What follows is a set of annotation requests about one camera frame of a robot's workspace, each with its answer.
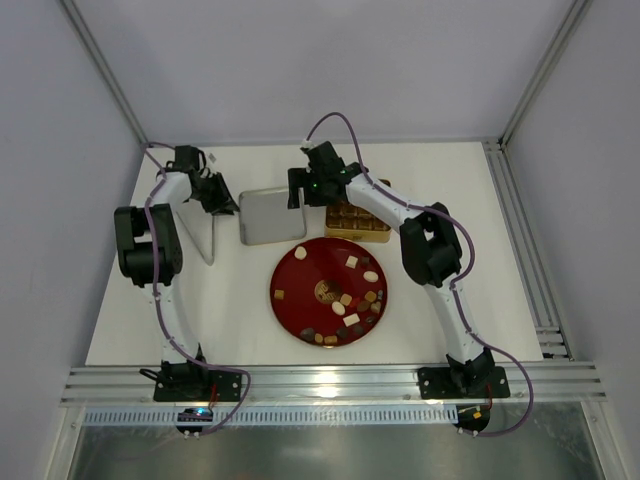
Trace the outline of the metal tongs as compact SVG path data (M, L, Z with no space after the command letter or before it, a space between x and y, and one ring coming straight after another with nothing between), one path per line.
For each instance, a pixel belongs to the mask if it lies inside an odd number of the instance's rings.
M212 266L215 257L214 217L195 201L183 203L177 215L204 263Z

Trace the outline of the silver tin lid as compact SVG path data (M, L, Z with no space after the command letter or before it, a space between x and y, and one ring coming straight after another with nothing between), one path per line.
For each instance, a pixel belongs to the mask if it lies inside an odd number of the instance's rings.
M240 239L246 246L299 240L307 228L302 209L289 209L289 190L246 190L239 195Z

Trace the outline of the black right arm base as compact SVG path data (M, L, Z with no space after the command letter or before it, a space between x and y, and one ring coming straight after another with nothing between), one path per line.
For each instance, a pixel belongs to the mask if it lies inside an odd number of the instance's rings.
M494 367L479 379L464 378L450 367L422 367L417 383L423 400L505 399L511 396L505 369Z

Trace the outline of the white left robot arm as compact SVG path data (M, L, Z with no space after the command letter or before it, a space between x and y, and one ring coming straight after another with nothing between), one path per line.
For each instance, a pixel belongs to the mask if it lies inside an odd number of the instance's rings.
M161 331L160 366L139 373L154 383L156 402L238 401L243 374L208 364L188 324L178 287L184 256L174 211L194 201L211 217L232 216L239 206L223 176L209 168L204 151L181 145L173 152L171 161L157 165L156 183L144 204L114 212L120 272L147 295Z

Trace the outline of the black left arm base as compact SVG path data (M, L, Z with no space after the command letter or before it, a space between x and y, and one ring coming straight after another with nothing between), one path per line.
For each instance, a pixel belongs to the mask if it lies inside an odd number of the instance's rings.
M159 371L141 368L139 373L154 382L155 402L237 402L242 393L241 376L220 370L174 365Z

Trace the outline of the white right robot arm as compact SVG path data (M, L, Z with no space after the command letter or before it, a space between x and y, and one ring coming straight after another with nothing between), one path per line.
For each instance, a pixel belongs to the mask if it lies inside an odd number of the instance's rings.
M381 182L361 162L345 164L330 142L305 141L308 164L288 170L288 207L330 206L340 201L362 208L400 237L404 271L429 296L447 349L449 384L460 396L484 394L495 368L490 348L475 332L461 279L461 225L441 203L415 204Z

